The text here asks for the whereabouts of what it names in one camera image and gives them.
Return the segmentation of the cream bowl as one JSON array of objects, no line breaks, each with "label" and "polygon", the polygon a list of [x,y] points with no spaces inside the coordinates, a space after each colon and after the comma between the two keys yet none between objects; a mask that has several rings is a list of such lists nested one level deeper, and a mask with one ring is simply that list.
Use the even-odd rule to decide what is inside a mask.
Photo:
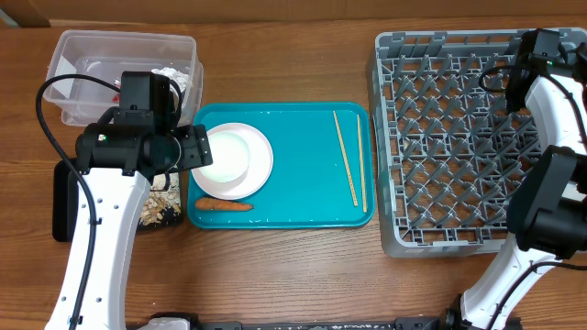
[{"label": "cream bowl", "polygon": [[249,168],[249,146],[243,137],[228,131],[208,137],[212,164],[200,169],[209,181],[229,183],[239,180]]}]

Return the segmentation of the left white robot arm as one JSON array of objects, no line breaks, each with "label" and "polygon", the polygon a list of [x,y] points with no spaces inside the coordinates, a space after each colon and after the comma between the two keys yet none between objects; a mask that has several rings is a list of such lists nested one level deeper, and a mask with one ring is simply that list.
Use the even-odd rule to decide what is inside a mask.
[{"label": "left white robot arm", "polygon": [[123,329],[138,220],[155,176],[209,165],[205,126],[91,124],[71,165],[78,184],[72,245],[49,329]]}]

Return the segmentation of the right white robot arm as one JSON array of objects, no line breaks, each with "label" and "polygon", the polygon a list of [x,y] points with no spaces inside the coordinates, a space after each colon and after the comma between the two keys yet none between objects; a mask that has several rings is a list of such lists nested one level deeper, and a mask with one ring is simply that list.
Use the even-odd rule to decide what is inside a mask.
[{"label": "right white robot arm", "polygon": [[505,94],[533,116],[542,154],[506,211],[508,235],[481,278],[439,318],[441,329],[518,329],[509,315],[554,268],[586,249],[586,67],[531,56]]}]

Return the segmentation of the white tissue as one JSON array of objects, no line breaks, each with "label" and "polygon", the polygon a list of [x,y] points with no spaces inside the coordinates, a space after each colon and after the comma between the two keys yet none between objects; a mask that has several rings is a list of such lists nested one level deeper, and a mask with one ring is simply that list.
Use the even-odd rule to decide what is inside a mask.
[{"label": "white tissue", "polygon": [[182,94],[185,93],[187,88],[187,83],[189,82],[190,78],[189,75],[178,71],[174,68],[164,67],[163,69],[152,69],[152,73],[159,74],[170,78],[171,80],[175,81],[178,86],[180,87],[180,91]]}]

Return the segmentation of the food scraps and rice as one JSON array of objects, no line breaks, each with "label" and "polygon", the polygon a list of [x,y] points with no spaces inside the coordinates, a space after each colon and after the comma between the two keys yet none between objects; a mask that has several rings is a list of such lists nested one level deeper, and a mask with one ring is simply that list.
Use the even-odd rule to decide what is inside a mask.
[{"label": "food scraps and rice", "polygon": [[138,229],[151,230],[180,224],[183,220],[181,201],[178,173],[155,176],[138,220]]}]

